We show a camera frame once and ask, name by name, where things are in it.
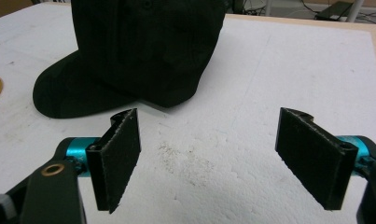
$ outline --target white tabletop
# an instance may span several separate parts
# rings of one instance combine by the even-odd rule
[[[32,91],[77,49],[69,6],[36,5],[0,18],[0,193],[51,158],[66,137],[102,136],[137,107],[142,152],[114,214],[89,223],[355,223],[366,181],[352,177],[341,211],[324,211],[274,150],[280,107],[332,134],[376,143],[376,57],[369,33],[225,19],[192,99],[171,109],[136,102],[80,119],[49,119]]]

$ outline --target white table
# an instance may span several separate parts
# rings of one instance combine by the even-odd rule
[[[80,119],[34,108],[37,76],[77,49],[71,8],[37,5],[0,19],[0,193],[71,136],[101,136],[111,115],[138,108],[142,153],[117,211],[89,223],[354,223],[366,181],[353,177],[328,212],[274,150],[281,106],[335,135],[376,142],[376,53],[368,32],[227,18],[196,95],[171,109],[136,102]]]

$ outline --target cap brim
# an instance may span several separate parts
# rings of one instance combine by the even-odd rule
[[[136,99],[105,84],[100,76],[94,75],[75,51],[46,69],[36,80],[35,107],[50,118],[70,119],[103,112]]]

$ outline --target baseball cap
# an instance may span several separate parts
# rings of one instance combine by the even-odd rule
[[[36,109],[55,119],[143,99],[194,95],[225,17],[224,0],[73,0],[78,50],[36,80]]]

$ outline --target black cap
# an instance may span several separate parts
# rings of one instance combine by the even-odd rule
[[[42,114],[75,118],[144,99],[178,105],[197,90],[225,17],[224,0],[73,0],[78,50],[34,87]]]

